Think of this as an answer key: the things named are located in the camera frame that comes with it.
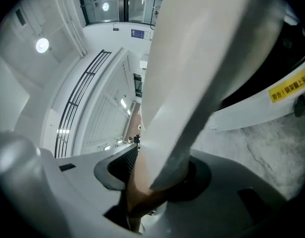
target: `yellow label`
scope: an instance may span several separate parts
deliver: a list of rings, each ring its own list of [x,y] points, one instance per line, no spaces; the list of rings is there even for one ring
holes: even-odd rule
[[[272,102],[277,102],[288,96],[298,92],[305,87],[305,68],[296,75],[282,82],[281,84],[271,88],[269,95]]]

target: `wooden floor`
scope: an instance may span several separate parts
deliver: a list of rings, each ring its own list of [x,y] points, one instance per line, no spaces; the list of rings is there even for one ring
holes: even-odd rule
[[[129,127],[126,133],[126,137],[124,140],[127,141],[127,139],[129,137],[132,137],[134,139],[134,136],[137,134],[141,134],[141,131],[137,128],[138,125],[141,124],[142,122],[142,118],[141,115],[138,114],[139,108],[140,108],[140,104],[136,103],[135,107],[134,107],[134,111],[131,117],[131,121],[129,123]]]

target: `round light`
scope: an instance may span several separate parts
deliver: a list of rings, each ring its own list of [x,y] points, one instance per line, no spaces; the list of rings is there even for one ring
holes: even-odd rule
[[[103,5],[102,5],[102,9],[103,9],[103,11],[107,11],[108,10],[108,8],[109,8],[109,5],[108,5],[108,3],[103,3]]]
[[[49,48],[49,41],[45,38],[39,39],[38,42],[36,43],[36,50],[39,53],[46,52],[48,48]]]

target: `floor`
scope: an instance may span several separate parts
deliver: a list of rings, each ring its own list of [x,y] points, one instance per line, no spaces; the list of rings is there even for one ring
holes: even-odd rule
[[[243,164],[289,199],[305,179],[305,116],[291,114],[231,131],[202,131],[192,148]]]
[[[133,110],[133,114],[131,117],[131,121],[129,122],[129,126],[128,126],[128,130],[125,136],[125,139],[127,141],[127,139],[129,137],[132,137],[134,139],[134,136],[137,134],[141,134],[141,131],[138,129],[138,125],[141,124],[142,122],[142,118],[141,115],[138,114],[139,108],[140,108],[141,104],[136,103],[134,110]]]

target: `black railing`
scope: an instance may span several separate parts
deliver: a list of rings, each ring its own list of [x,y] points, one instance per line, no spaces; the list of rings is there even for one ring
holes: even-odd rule
[[[65,105],[58,130],[56,131],[57,137],[55,141],[54,157],[66,157],[67,144],[70,136],[71,126],[74,120],[74,116],[77,112],[78,106],[82,100],[85,91],[91,83],[94,75],[97,73],[102,64],[109,57],[111,52],[102,50],[90,63],[87,69],[84,71],[79,81],[75,85],[67,104]]]

